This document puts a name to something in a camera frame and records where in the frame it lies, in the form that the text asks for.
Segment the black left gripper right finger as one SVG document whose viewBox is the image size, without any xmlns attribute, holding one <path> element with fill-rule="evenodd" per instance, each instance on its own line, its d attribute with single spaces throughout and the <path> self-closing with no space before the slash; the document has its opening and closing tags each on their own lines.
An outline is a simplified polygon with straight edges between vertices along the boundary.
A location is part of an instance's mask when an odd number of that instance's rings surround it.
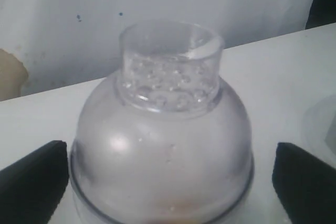
<svg viewBox="0 0 336 224">
<path fill-rule="evenodd" d="M 335 168 L 329 164 L 280 142 L 272 185 L 292 223 L 335 223 Z"/>
</svg>

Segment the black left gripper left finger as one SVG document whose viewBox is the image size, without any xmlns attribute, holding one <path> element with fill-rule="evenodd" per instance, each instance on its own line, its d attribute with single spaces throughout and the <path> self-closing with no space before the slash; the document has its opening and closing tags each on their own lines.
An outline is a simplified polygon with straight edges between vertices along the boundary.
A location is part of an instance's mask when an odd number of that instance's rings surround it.
<svg viewBox="0 0 336 224">
<path fill-rule="evenodd" d="M 51 141 L 2 169 L 1 223 L 48 223 L 68 181 L 63 141 Z"/>
</svg>

